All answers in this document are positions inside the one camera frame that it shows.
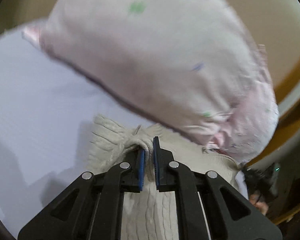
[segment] beige floor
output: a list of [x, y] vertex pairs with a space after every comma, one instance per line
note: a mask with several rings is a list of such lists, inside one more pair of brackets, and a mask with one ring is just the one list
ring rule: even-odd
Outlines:
[[56, 0], [3, 0], [0, 5], [0, 34], [22, 23], [49, 15]]

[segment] silver screw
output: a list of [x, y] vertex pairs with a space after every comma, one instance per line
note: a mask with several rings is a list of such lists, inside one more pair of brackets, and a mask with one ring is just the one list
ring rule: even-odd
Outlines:
[[177, 168], [177, 167], [179, 167], [179, 163], [175, 162], [175, 161], [169, 162], [169, 166], [172, 167], [172, 168]]
[[82, 177], [83, 179], [91, 179], [92, 173], [86, 171], [85, 173], [83, 173], [83, 174], [81, 175], [81, 177]]
[[207, 175], [209, 178], [215, 179], [216, 177], [218, 177], [218, 174], [215, 171], [208, 171]]
[[129, 167], [130, 167], [130, 164], [127, 162], [120, 163], [120, 168], [122, 168], [122, 169], [127, 169]]

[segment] white surface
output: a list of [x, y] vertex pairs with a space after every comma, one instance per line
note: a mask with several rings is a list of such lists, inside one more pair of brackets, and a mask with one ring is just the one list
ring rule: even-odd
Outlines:
[[93, 117], [152, 122], [21, 38], [0, 37], [0, 219], [20, 229], [85, 171]]

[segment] blue spot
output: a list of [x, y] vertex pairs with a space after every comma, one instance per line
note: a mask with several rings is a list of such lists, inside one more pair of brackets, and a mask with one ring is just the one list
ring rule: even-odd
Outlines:
[[200, 62], [200, 63], [194, 65], [194, 67], [192, 68], [192, 71], [199, 71], [202, 68], [204, 68], [204, 64], [202, 62]]

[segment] pillow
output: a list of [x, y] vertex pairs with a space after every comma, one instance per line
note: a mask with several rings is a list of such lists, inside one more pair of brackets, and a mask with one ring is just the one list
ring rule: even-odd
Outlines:
[[39, 42], [203, 145], [247, 98], [263, 67], [225, 0], [58, 0]]

